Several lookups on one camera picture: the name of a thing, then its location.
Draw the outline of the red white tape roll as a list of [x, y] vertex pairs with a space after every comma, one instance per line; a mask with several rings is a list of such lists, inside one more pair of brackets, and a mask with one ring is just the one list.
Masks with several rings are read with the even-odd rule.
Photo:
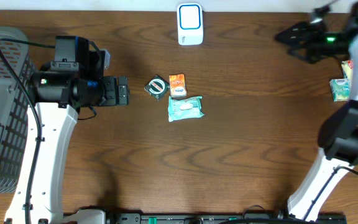
[[144, 86], [144, 90], [157, 101], [161, 100], [169, 89], [169, 83], [159, 75], [155, 75], [148, 84]]

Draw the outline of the small teal tissue pack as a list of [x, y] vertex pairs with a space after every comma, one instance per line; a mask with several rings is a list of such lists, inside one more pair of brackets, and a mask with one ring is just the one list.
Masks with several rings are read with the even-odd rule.
[[347, 101], [350, 95], [349, 80], [346, 78], [332, 79], [329, 81], [333, 101]]

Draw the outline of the small orange tissue pack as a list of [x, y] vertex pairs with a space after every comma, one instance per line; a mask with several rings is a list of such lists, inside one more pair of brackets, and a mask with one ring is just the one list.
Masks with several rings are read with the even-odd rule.
[[185, 83], [185, 75], [170, 75], [169, 76], [170, 83], [170, 95], [173, 98], [184, 97], [187, 95], [186, 83]]

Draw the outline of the green Zappy wipes pack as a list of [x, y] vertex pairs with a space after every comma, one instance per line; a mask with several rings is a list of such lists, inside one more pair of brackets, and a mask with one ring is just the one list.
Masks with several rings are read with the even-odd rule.
[[192, 96], [184, 100], [175, 100], [171, 96], [168, 101], [168, 121], [201, 118], [204, 116], [201, 108], [202, 96]]

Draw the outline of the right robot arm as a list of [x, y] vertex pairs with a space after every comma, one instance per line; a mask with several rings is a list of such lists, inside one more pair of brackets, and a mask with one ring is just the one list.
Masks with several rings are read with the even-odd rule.
[[277, 33], [274, 39], [287, 53], [314, 64], [328, 57], [347, 55], [354, 69], [348, 101], [320, 127], [318, 155], [287, 206], [267, 223], [319, 223], [319, 211], [339, 181], [358, 175], [358, 1], [340, 32], [329, 32], [324, 22], [331, 5], [315, 8], [310, 21], [301, 21]]

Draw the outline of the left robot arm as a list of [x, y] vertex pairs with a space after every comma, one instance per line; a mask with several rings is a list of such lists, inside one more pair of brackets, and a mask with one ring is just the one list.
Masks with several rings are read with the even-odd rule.
[[58, 35], [54, 59], [21, 85], [28, 129], [21, 172], [5, 223], [112, 223], [105, 208], [64, 215], [62, 186], [67, 150], [82, 108], [129, 103], [127, 77], [104, 76], [110, 54], [78, 36]]

